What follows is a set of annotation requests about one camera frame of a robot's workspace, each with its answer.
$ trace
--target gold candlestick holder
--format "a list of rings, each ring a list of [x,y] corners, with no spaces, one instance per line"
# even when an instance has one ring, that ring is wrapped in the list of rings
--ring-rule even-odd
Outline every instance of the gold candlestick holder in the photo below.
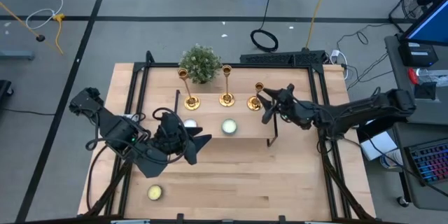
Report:
[[[225,76],[225,93],[223,93],[220,97],[219,97],[219,103],[223,106],[231,106],[235,103],[235,98],[233,96],[233,94],[229,93],[229,75],[230,72],[232,71],[232,67],[229,65],[224,65],[223,66],[223,73]]]
[[[261,92],[263,88],[265,88],[263,83],[255,84],[255,91],[257,92],[257,94]],[[259,98],[257,98],[256,95],[249,97],[249,99],[247,100],[247,106],[252,111],[259,111],[263,107],[261,101],[259,100]]]
[[[179,78],[185,83],[185,87],[187,88],[188,97],[185,98],[185,101],[183,105],[188,110],[195,110],[199,108],[201,105],[201,100],[199,100],[199,97],[195,95],[191,95],[190,89],[188,88],[187,79],[188,79],[188,71],[187,69],[179,69],[177,71],[177,74],[179,75]]]

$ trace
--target wheel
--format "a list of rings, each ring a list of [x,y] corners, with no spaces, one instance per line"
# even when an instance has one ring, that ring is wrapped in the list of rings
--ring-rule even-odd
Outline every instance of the wheel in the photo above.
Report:
[[[400,206],[402,207],[408,207],[409,206],[409,202],[406,201],[406,199],[401,196],[397,198],[397,202],[399,203]]]
[[[6,95],[11,96],[14,95],[14,89],[10,88],[7,92]]]

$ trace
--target keyboard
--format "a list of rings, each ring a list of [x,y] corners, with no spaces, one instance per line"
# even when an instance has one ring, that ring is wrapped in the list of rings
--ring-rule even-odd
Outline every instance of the keyboard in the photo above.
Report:
[[[414,170],[425,182],[434,184],[448,181],[448,139],[411,146],[405,150]]]
[[[324,50],[309,52],[280,52],[241,55],[239,61],[245,64],[289,64],[291,66],[308,66],[322,64],[326,58]]]

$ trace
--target red object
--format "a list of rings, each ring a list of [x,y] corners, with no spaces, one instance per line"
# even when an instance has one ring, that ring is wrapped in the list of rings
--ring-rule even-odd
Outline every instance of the red object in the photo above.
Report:
[[[419,78],[417,77],[417,74],[415,73],[415,71],[413,69],[407,70],[407,76],[411,80],[412,84],[414,84],[414,85],[419,84]]]

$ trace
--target potted plant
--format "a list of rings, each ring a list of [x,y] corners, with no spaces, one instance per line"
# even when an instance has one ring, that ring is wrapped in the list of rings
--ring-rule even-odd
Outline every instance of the potted plant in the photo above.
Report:
[[[193,83],[204,84],[216,77],[217,70],[221,68],[221,58],[211,47],[196,44],[188,52],[183,52],[179,65],[187,69]]]

